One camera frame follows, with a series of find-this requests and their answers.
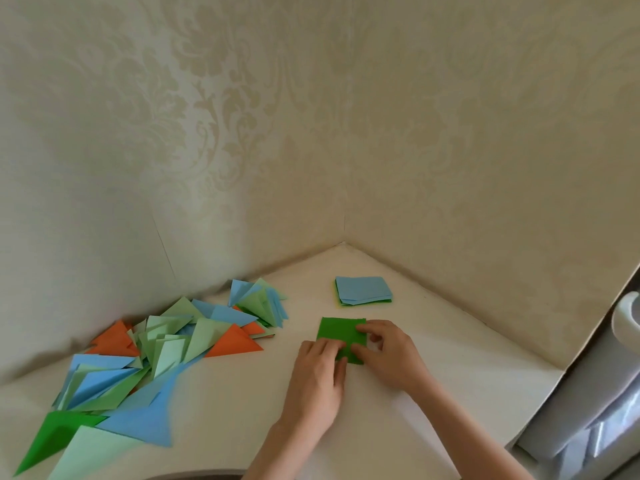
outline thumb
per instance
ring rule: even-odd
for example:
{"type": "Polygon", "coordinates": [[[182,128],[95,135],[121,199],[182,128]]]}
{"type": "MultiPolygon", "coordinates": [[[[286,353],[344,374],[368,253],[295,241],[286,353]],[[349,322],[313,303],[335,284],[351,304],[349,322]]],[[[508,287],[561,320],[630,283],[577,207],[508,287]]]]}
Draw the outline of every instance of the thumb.
{"type": "Polygon", "coordinates": [[[351,344],[351,352],[365,364],[375,360],[376,353],[360,344],[351,344]]]}

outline damask wallpaper pattern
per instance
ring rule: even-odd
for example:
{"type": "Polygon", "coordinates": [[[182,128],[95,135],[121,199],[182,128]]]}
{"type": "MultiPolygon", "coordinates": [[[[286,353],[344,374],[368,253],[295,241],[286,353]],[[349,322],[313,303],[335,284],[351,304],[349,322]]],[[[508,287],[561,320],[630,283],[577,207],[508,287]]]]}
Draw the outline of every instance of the damask wallpaper pattern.
{"type": "Polygon", "coordinates": [[[566,367],[638,263],[638,0],[0,2],[6,377],[342,240],[566,367]]]}

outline paper stack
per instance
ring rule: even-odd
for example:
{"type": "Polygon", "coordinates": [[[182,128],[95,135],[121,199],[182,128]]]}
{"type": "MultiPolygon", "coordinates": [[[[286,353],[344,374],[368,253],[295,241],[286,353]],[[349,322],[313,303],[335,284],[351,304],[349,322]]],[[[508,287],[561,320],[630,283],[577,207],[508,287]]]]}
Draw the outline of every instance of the paper stack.
{"type": "Polygon", "coordinates": [[[342,306],[364,305],[375,301],[391,301],[393,295],[384,278],[366,276],[363,278],[335,277],[335,288],[342,306]]]}
{"type": "Polygon", "coordinates": [[[15,475],[66,448],[49,480],[79,480],[143,443],[172,444],[178,375],[204,357],[260,351],[288,318],[263,279],[233,281],[229,305],[180,298],[160,316],[121,320],[74,355],[62,389],[15,475]]]}

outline wallpaper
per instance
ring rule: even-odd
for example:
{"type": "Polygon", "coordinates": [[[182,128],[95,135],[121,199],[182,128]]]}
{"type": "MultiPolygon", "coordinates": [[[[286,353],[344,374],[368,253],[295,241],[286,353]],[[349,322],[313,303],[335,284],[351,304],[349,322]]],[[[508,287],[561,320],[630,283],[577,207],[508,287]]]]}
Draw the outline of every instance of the wallpaper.
{"type": "Polygon", "coordinates": [[[342,240],[347,2],[1,0],[0,376],[342,240]]]}
{"type": "Polygon", "coordinates": [[[567,367],[640,260],[640,0],[355,0],[346,238],[567,367]]]}

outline desk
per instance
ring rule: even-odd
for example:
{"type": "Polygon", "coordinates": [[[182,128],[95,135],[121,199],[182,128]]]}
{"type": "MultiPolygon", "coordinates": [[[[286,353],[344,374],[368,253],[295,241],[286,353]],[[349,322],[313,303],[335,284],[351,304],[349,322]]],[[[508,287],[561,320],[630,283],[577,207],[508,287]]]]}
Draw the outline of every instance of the desk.
{"type": "MultiPolygon", "coordinates": [[[[286,293],[290,320],[264,352],[207,358],[178,379],[171,403],[174,446],[135,448],[88,480],[144,480],[249,466],[280,415],[302,340],[320,318],[390,319],[412,336],[433,375],[501,444],[532,418],[562,375],[539,357],[366,254],[341,244],[265,276],[286,293]],[[338,306],[333,279],[383,276],[393,303],[338,306]]],[[[228,291],[207,298],[227,302],[228,291]]],[[[0,478],[27,451],[68,368],[68,360],[0,388],[0,478]]],[[[61,453],[20,476],[47,477],[61,453]]],[[[348,365],[335,424],[307,462],[302,480],[458,480],[434,430],[403,393],[382,386],[364,366],[348,365]]]]}

